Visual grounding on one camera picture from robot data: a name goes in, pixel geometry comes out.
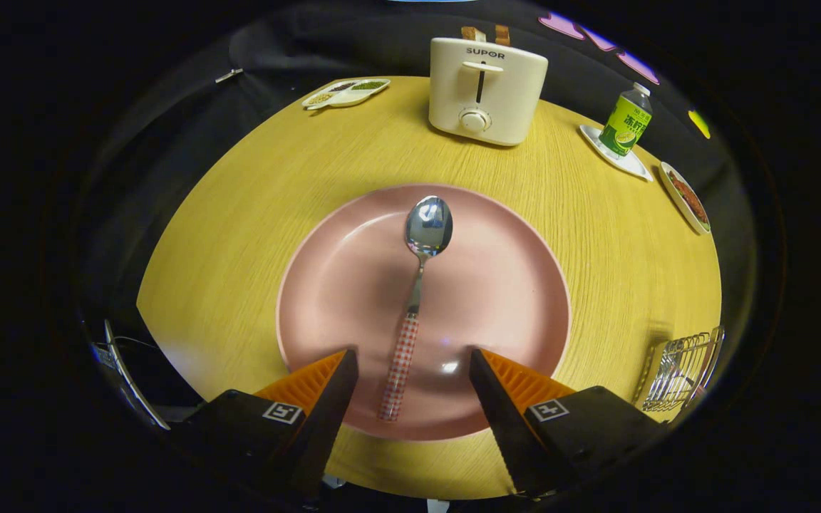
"white toaster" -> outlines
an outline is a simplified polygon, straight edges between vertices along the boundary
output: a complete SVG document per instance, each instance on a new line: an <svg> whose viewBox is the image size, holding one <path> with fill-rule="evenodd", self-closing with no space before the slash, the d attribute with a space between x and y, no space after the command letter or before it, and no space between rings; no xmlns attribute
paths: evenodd
<svg viewBox="0 0 821 513"><path fill-rule="evenodd" d="M527 137L547 58L469 39L430 42L430 123L439 130L515 146Z"/></svg>

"yellow table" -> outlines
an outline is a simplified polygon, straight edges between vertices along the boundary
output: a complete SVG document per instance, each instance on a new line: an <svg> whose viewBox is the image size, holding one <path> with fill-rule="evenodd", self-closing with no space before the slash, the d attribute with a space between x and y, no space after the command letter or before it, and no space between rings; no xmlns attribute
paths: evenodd
<svg viewBox="0 0 821 513"><path fill-rule="evenodd" d="M719 324L713 240L693 233L672 204L652 169L657 158L635 149L653 184L616 170L577 132L599 124L545 101L519 146L446 136L427 123L428 79L391 80L354 107L306 111L297 101L274 114L215 163L170 220L138 308L205 400L286 375L274 308L294 250L344 202L407 182L482 192L543 234L572 299L571 346L554 377L576 390L599 384L631 400L652 340ZM413 444L342 426L326 471L431 499L514 491L489 431Z"/></svg>

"wire rack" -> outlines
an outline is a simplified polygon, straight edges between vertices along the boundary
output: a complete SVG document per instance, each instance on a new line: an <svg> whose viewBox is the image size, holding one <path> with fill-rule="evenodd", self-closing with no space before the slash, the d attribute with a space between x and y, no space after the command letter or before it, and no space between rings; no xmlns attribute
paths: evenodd
<svg viewBox="0 0 821 513"><path fill-rule="evenodd" d="M666 412L684 408L705 393L711 371L724 341L724 327L711 329L649 350L633 403L643 412Z"/></svg>

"cable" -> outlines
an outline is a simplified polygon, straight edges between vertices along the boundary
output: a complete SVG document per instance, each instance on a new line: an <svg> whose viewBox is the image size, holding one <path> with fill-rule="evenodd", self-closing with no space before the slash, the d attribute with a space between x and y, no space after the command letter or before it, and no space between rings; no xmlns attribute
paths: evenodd
<svg viewBox="0 0 821 513"><path fill-rule="evenodd" d="M137 338L123 337L123 335L114 335L113 336L113 340L118 340L118 338L122 338L125 341L138 342L139 344L141 344L143 346L147 346L149 348L156 348L156 350L158 350L158 351L160 350L160 348L155 346L154 344L149 344L148 342L139 341Z"/></svg>

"toaster lever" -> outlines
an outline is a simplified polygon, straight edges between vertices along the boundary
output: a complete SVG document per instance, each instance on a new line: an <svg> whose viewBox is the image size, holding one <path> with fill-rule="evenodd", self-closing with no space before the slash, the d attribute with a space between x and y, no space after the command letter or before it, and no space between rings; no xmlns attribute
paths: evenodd
<svg viewBox="0 0 821 513"><path fill-rule="evenodd" d="M492 73L499 73L502 71L502 68L499 68L498 66L490 66L489 64L482 64L480 62L465 61L462 62L462 66L466 66L467 68L474 68L477 69L477 71L489 71Z"/></svg>

